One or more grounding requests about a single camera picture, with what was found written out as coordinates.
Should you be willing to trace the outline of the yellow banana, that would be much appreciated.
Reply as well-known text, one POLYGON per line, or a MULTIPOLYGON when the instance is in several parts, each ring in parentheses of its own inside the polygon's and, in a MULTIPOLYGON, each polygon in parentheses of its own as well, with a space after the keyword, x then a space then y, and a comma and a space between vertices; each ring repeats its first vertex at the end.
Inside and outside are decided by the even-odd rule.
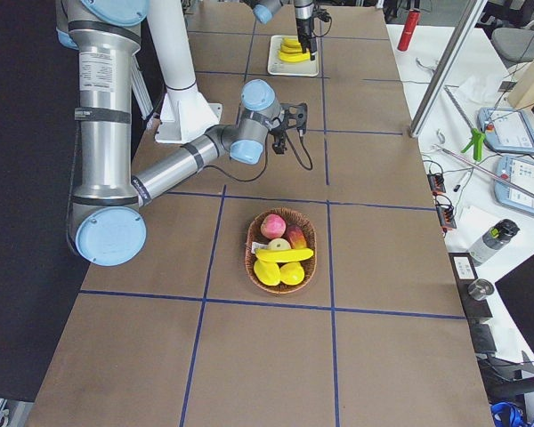
POLYGON ((314 251, 310 248, 270 250, 256 249, 255 256, 263 262, 287 263, 308 260, 314 256, 314 251))
POLYGON ((300 42, 297 39, 290 38, 290 37, 284 37, 283 38, 283 44, 288 46, 297 46, 300 44, 300 42))
POLYGON ((278 51, 279 59, 284 63, 301 63, 311 60, 311 55, 309 53, 302 52, 282 52, 278 51))
POLYGON ((286 45, 286 44, 281 44, 280 47, 279 47, 279 50, 283 53, 287 53, 287 54, 302 54, 302 47, 301 45, 298 45, 298 46, 289 46, 289 45, 286 45))

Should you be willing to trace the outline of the brown wicker basket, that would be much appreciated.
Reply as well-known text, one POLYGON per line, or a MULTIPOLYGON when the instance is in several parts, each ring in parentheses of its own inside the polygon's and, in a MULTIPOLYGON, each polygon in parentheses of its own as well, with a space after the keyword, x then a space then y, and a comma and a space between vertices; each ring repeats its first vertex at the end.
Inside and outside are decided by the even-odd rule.
POLYGON ((278 207, 260 213, 247 230, 245 268, 250 280, 271 294, 305 287, 317 265, 317 235, 296 210, 278 207))

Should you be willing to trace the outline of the white bear tray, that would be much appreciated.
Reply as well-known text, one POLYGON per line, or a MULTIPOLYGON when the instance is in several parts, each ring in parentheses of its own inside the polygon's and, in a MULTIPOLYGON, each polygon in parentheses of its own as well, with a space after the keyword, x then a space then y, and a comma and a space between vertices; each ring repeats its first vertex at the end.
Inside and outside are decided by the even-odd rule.
POLYGON ((271 37, 267 71, 275 76, 293 77, 316 77, 320 72, 320 58, 316 53, 314 60, 303 60, 299 62, 284 61, 279 57, 279 50, 284 41, 283 35, 271 37))

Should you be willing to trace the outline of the red apple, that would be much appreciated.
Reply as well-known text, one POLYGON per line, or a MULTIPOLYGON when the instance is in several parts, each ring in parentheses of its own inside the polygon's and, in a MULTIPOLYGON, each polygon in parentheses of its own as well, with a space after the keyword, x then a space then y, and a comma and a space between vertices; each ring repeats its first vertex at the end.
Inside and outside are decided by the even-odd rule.
POLYGON ((285 220, 275 213, 268 214, 260 227, 262 235, 268 239, 281 238, 287 229, 285 220))

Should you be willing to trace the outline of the orange fruit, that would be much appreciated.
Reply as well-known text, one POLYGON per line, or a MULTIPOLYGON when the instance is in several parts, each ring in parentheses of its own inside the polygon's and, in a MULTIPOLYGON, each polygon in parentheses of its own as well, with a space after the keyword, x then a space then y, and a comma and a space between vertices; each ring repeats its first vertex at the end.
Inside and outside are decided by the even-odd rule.
POLYGON ((293 249, 303 249, 308 246, 302 229, 296 224, 287 225, 285 239, 293 249))

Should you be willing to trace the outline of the yellow green apple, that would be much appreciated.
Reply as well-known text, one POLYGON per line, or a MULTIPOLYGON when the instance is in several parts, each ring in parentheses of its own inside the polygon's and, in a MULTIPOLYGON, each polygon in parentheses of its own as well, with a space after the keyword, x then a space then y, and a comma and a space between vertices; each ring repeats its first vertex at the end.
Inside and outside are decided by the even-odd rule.
POLYGON ((272 251, 284 251, 291 249, 291 245, 284 238, 275 238, 267 245, 267 249, 272 251))

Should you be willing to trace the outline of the red bottle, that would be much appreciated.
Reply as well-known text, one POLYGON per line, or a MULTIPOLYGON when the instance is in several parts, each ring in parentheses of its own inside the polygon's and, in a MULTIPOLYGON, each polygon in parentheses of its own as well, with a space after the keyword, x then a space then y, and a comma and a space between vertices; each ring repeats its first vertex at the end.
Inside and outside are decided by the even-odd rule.
POLYGON ((418 9, 410 9, 400 34, 397 50, 406 52, 419 22, 421 12, 418 9))

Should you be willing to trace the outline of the yellow mango left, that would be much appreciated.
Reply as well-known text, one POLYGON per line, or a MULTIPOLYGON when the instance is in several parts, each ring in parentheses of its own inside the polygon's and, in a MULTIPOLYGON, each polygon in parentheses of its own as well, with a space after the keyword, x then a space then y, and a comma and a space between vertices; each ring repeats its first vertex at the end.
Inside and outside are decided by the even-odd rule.
POLYGON ((264 285, 278 286, 280 284, 280 269, 276 262, 264 262, 257 259, 254 263, 253 269, 256 277, 264 285))

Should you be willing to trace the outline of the yellow mango right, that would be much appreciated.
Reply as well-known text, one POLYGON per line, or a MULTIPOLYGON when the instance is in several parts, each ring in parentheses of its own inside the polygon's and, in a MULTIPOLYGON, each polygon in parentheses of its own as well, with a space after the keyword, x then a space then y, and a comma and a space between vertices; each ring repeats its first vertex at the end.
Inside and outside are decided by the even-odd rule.
POLYGON ((297 286, 304 280, 305 272, 300 262, 288 262, 279 268, 280 280, 288 286, 297 286))

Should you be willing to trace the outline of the teach pendant tablet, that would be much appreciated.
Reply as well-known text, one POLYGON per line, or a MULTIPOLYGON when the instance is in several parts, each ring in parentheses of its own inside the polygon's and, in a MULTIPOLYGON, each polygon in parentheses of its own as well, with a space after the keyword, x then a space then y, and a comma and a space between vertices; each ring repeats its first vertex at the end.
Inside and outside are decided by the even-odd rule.
POLYGON ((481 108, 477 122, 485 134, 487 148, 499 153, 534 155, 534 130, 525 112, 481 108))
MULTIPOLYGON (((534 194, 534 162, 519 157, 504 156, 498 161, 497 175, 534 194)), ((534 216, 534 198, 525 192, 497 181, 494 186, 496 200, 501 205, 534 216)))

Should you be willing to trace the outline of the grey water bottle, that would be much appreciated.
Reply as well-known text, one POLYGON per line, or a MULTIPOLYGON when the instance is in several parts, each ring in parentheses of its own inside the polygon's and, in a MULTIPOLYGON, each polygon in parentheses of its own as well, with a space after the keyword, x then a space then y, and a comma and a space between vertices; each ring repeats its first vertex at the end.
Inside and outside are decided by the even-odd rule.
POLYGON ((506 246, 520 228, 509 219, 503 219, 489 228, 468 249, 474 266, 480 266, 506 246))

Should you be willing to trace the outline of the steel cup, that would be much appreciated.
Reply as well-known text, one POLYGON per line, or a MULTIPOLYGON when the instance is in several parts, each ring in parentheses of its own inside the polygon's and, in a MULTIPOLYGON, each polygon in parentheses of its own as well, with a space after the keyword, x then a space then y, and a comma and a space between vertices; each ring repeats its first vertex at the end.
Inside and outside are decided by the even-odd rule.
POLYGON ((468 295, 478 302, 486 300, 494 292, 494 285, 484 278, 477 278, 467 288, 468 295))

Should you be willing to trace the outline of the near teach pendant tablet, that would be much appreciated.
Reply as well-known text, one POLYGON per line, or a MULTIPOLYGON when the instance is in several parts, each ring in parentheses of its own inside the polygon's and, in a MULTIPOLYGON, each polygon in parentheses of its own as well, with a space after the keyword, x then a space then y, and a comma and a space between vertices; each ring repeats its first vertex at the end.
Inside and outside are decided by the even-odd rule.
MULTIPOLYGON (((498 161, 497 175, 534 194, 534 162, 519 157, 504 156, 498 161)), ((534 216, 534 198, 525 192, 497 181, 494 186, 496 200, 501 205, 534 216)))

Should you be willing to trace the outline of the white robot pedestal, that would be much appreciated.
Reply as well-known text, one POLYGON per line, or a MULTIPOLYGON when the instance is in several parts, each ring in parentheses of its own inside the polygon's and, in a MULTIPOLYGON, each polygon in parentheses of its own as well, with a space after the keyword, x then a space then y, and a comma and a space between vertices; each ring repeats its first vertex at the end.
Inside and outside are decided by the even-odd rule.
POLYGON ((222 107, 198 89, 182 3, 151 1, 148 23, 166 87, 156 141, 190 142, 219 123, 222 107))

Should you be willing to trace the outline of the aluminium frame post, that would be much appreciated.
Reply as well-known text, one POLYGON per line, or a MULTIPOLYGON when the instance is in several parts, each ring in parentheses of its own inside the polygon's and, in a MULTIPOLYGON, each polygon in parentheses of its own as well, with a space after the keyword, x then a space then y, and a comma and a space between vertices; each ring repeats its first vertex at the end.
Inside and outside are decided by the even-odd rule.
POLYGON ((464 12, 455 26, 440 62, 433 73, 432 80, 426 88, 425 95, 417 108, 417 112, 411 121, 409 127, 409 136, 411 138, 417 138, 422 132, 428 117, 433 111, 434 104, 445 85, 449 72, 456 62, 465 40, 481 17, 486 3, 487 0, 470 0, 467 2, 464 12))

